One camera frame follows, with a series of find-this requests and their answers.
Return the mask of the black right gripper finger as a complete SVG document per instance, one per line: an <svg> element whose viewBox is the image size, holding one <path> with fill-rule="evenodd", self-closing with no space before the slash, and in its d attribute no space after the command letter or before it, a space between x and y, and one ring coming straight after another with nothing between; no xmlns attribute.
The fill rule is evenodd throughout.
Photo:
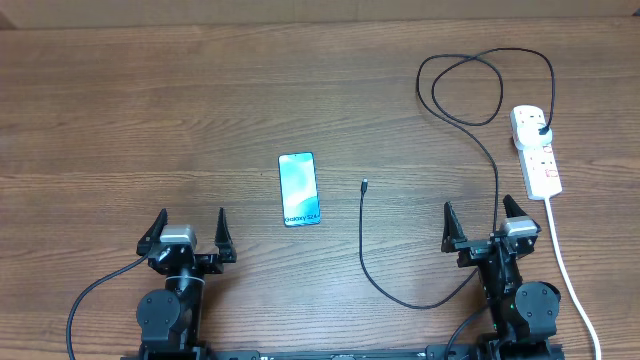
<svg viewBox="0 0 640 360"><path fill-rule="evenodd" d="M507 218L527 216L527 213L517 204L510 194L507 194L503 198L503 206Z"/></svg>
<svg viewBox="0 0 640 360"><path fill-rule="evenodd" d="M456 250L459 243L467 241L463 228L450 202L444 204L444 229L441 242L441 251L451 253Z"/></svg>

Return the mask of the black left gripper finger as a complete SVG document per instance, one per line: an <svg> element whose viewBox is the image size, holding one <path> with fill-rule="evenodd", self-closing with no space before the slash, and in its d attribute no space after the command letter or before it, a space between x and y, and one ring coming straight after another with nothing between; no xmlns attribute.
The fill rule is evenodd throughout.
<svg viewBox="0 0 640 360"><path fill-rule="evenodd" d="M146 256L154 244L158 243L160 240L161 233L164 227L168 222L168 213L165 208L163 208L158 216L156 217L154 223L151 227L146 231L146 233L140 238L136 247L136 254L138 256Z"/></svg>
<svg viewBox="0 0 640 360"><path fill-rule="evenodd" d="M218 258L221 263L235 263L237 261L237 253L229 232L224 208L220 208L218 213L215 246L218 248Z"/></svg>

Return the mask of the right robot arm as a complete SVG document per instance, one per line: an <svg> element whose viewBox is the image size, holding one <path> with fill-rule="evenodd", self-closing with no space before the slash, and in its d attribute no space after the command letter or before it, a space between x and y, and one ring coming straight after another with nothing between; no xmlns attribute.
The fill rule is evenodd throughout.
<svg viewBox="0 0 640 360"><path fill-rule="evenodd" d="M549 338L557 332L560 291L548 282L525 282L517 261L534 252L541 227L507 195L506 218L485 240L470 240L453 210L444 204L441 251L456 253L460 268L478 270L486 305L465 323L483 312L491 314L494 331L479 336L472 345L454 347L466 324L461 324L443 350L445 359L562 359L560 345Z"/></svg>

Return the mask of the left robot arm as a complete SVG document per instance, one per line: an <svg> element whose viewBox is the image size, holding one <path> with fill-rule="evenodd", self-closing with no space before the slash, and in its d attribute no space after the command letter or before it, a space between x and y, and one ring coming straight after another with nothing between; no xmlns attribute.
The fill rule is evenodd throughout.
<svg viewBox="0 0 640 360"><path fill-rule="evenodd" d="M216 253L198 254L190 225L170 225L161 210L138 241L136 253L165 277L162 289L147 293L139 302L136 320L141 328L140 359L213 359L213 350L199 339L205 277L221 274L237 254L224 209L218 213Z"/></svg>

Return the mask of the Galaxy S24 smartphone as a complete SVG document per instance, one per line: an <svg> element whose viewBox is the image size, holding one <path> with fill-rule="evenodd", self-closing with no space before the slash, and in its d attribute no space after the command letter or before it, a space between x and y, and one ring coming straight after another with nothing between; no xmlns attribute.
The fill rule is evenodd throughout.
<svg viewBox="0 0 640 360"><path fill-rule="evenodd" d="M314 155L311 152L278 157L283 220L286 227L321 222Z"/></svg>

